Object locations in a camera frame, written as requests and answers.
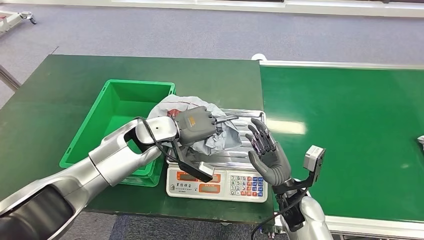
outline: table edge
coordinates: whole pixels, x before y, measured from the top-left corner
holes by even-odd
[[[409,69],[424,70],[420,64],[379,64],[361,62],[331,62],[331,61],[282,61],[260,60],[260,67],[313,67],[313,68],[347,68],[347,69]]]

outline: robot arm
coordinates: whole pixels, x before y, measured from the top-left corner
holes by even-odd
[[[306,180],[297,181],[292,178],[286,154],[267,126],[254,118],[251,121],[256,128],[250,125],[249,129],[253,135],[246,135],[254,149],[249,152],[249,159],[263,179],[272,185],[288,238],[332,240],[320,204],[312,197],[305,196],[307,188],[318,179],[325,149],[314,145],[309,148],[303,163],[303,167],[309,170],[309,176]],[[252,239],[257,229],[252,232]]]
[[[215,124],[222,121],[227,119],[216,119],[201,106],[181,112],[175,120],[161,116],[128,122],[103,138],[88,157],[28,184],[1,201],[1,239],[59,239],[95,196],[159,157],[164,151],[161,143],[171,142],[178,152],[177,142],[190,145],[204,140],[216,132]],[[130,140],[140,148],[141,154],[129,148]],[[176,156],[182,170],[204,182],[212,179],[213,167],[206,163],[194,165],[181,154]]]

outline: black wire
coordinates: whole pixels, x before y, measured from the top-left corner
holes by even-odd
[[[270,216],[270,217],[268,217],[267,219],[265,219],[263,222],[261,222],[261,223],[259,223],[253,230],[252,230],[252,232],[251,232],[251,234],[250,234],[250,239],[251,240],[254,240],[254,236],[255,236],[255,233],[256,233],[256,231],[258,231],[258,229],[259,228],[261,228],[261,227],[263,227],[264,226],[264,224],[266,224],[267,222],[269,222],[271,219],[274,219],[275,217],[277,217],[278,215],[280,215],[280,214],[283,214],[283,213],[285,213],[285,212],[287,212],[288,210],[290,210],[291,208],[293,208],[296,204],[298,204],[298,203],[300,203],[300,201],[304,198],[304,196],[306,195],[306,193],[308,192],[308,189],[309,189],[309,187],[307,187],[303,192],[302,192],[302,194],[301,195],[299,195],[299,197],[294,201],[294,202],[292,202],[290,205],[288,205],[287,207],[285,207],[283,210],[281,210],[281,211],[279,211],[279,212],[277,212],[276,214],[274,214],[274,215],[272,215],[272,216]]]
[[[155,135],[152,132],[152,129],[150,128],[149,124],[147,123],[146,119],[144,119],[144,117],[139,116],[138,118],[141,119],[141,121],[143,121],[144,126],[147,129],[148,134],[150,135],[151,139],[153,140],[154,144],[156,145],[156,147],[168,158],[170,158],[171,160],[175,161],[175,162],[179,162],[178,159],[176,159],[175,157],[169,155],[167,153],[167,151],[164,150],[164,148],[161,146],[161,144],[156,140]]]

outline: robot finger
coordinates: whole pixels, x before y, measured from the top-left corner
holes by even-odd
[[[263,142],[264,139],[261,138],[261,134],[256,130],[256,128],[252,125],[248,125],[247,128],[249,128],[249,130],[253,133],[254,139],[257,142],[257,145],[259,147],[260,150],[260,154],[263,155],[266,152],[266,147],[265,147],[265,143]]]
[[[264,132],[264,128],[268,129],[267,126],[255,118],[252,118],[251,121],[256,125],[258,131],[256,131],[255,128],[251,125],[249,125],[249,130],[252,131],[257,140],[262,143],[263,149],[265,149],[266,152],[270,151],[272,148],[269,141],[267,140],[268,135],[266,135]]]
[[[250,143],[252,144],[252,147],[254,149],[254,151],[258,154],[261,155],[261,149],[258,146],[258,142],[256,142],[256,140],[253,138],[253,136],[251,136],[250,134],[246,133],[246,138],[250,141]]]
[[[256,118],[252,118],[251,122],[256,126],[256,128],[259,130],[259,132],[261,133],[261,136],[263,136],[263,141],[267,143],[267,145],[269,146],[270,150],[275,151],[276,147],[276,141],[273,138],[270,130],[268,129],[268,127],[260,120],[256,119]]]

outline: green plastic crate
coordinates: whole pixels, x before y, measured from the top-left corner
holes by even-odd
[[[60,167],[69,168],[88,157],[88,153],[105,136],[135,117],[147,118],[152,108],[170,94],[175,94],[175,84],[171,82],[108,80],[60,160]],[[128,145],[134,152],[141,153],[133,141]],[[164,156],[161,155],[121,183],[155,187],[159,183],[163,164]]]

